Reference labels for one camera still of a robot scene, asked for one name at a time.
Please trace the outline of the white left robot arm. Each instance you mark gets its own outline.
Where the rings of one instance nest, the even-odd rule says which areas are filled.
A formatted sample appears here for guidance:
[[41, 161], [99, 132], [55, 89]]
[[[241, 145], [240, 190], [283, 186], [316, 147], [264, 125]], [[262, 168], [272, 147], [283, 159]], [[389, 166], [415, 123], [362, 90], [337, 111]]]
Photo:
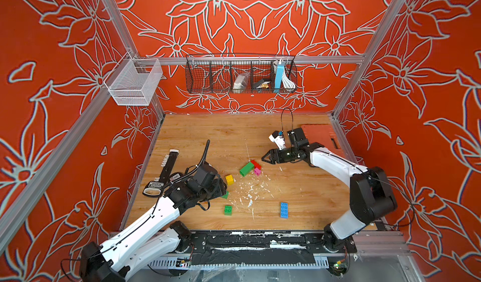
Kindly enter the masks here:
[[178, 220], [188, 209], [224, 196], [227, 184], [208, 163], [170, 183], [154, 206], [102, 244], [81, 252], [82, 281], [128, 281], [154, 259], [189, 246], [190, 231]]

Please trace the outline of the tall green lego brick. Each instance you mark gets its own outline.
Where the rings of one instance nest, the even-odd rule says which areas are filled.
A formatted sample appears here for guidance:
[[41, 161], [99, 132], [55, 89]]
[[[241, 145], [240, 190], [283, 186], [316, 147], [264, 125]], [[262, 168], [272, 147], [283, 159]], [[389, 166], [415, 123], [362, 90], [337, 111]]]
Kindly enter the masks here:
[[255, 165], [252, 162], [248, 162], [245, 166], [243, 166], [239, 173], [242, 177], [246, 177], [249, 173], [251, 173], [255, 169]]

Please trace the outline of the red lego brick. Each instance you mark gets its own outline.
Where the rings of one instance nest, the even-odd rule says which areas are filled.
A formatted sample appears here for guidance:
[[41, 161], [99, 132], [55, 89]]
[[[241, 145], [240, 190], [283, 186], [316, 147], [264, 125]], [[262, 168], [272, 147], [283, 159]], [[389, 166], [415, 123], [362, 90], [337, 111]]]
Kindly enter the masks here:
[[259, 163], [257, 163], [254, 159], [251, 160], [251, 163], [254, 165], [254, 167], [255, 167], [256, 169], [259, 169], [259, 170], [262, 169], [261, 165], [260, 165]]

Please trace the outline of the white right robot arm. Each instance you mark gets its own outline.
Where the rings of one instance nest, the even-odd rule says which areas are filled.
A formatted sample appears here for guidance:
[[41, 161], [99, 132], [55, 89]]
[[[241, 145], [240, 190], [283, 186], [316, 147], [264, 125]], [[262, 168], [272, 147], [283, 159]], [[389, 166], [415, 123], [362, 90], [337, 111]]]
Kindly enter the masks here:
[[320, 168], [349, 187], [349, 209], [324, 227], [321, 245], [331, 253], [339, 251], [346, 240], [377, 219], [398, 208], [393, 188], [384, 170], [367, 168], [335, 154], [320, 143], [310, 143], [302, 128], [274, 131], [271, 149], [261, 160], [269, 164], [306, 162]]

